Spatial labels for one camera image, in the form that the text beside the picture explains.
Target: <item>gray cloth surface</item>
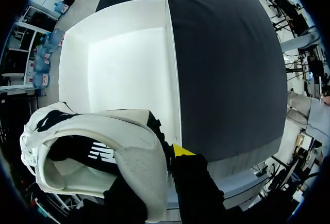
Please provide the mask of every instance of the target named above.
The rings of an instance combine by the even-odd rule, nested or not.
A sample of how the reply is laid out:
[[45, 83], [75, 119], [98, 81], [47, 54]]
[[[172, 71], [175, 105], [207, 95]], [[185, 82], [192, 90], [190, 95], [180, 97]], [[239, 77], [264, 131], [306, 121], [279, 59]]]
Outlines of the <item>gray cloth surface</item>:
[[306, 134], [328, 146], [330, 141], [330, 107], [312, 98]]
[[[125, 1], [131, 0], [100, 0], [97, 11]], [[169, 0], [169, 5], [183, 147], [211, 162], [281, 137], [285, 65], [260, 2]]]

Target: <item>person's arm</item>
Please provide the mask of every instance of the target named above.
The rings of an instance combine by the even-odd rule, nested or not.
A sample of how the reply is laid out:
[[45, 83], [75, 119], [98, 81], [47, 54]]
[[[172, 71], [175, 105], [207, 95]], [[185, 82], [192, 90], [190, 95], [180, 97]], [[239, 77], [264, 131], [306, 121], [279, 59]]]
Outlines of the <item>person's arm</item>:
[[321, 103], [330, 106], [330, 96], [323, 97]]

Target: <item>wire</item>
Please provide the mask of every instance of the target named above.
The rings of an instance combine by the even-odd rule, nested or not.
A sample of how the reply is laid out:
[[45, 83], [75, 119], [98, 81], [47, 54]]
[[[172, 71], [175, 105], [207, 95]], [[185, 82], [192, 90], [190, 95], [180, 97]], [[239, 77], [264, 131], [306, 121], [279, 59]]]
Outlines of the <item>wire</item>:
[[[288, 117], [289, 119], [291, 119], [292, 121], [295, 121], [295, 122], [297, 122], [297, 123], [300, 123], [301, 125], [306, 125], [305, 123], [298, 122], [298, 121], [294, 120], [293, 118], [291, 118], [291, 117], [289, 117], [289, 116], [287, 116], [287, 117]], [[309, 125], [312, 129], [315, 129], [315, 130], [321, 132], [321, 133], [322, 133], [323, 135], [325, 135], [326, 137], [330, 138], [330, 136], [328, 136], [326, 133], [324, 133], [323, 131], [317, 129], [316, 127], [313, 127], [313, 126], [310, 125], [309, 123], [307, 123], [307, 125]]]
[[304, 72], [304, 73], [298, 74], [298, 75], [295, 76], [295, 77], [289, 78], [287, 81], [290, 81], [290, 80], [292, 80], [293, 78], [297, 78], [297, 77], [299, 77], [300, 75], [303, 75], [303, 74], [308, 73], [308, 72], [309, 72], [309, 70], [306, 71], [306, 72]]
[[300, 56], [300, 54], [297, 54], [297, 55], [287, 55], [285, 52], [283, 54], [286, 55], [286, 56], [292, 56], [292, 57], [294, 57], [294, 56]]

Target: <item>white box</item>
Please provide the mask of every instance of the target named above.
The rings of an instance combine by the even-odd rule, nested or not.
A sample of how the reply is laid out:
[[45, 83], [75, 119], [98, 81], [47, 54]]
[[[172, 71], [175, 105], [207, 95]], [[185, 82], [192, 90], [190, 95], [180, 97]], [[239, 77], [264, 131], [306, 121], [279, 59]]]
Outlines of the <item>white box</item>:
[[59, 97], [77, 113], [148, 109], [181, 146], [179, 84], [168, 0], [105, 8], [64, 37]]

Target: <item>desk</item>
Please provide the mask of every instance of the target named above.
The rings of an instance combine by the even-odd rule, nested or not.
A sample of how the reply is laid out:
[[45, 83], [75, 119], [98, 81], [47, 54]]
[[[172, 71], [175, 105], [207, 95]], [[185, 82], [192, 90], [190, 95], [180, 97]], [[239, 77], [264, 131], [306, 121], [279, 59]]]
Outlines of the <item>desk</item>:
[[[97, 11], [125, 1], [131, 0], [100, 0]], [[169, 5], [183, 147], [209, 162], [243, 156], [238, 171], [274, 154], [284, 128], [287, 83], [276, 33], [259, 1]]]

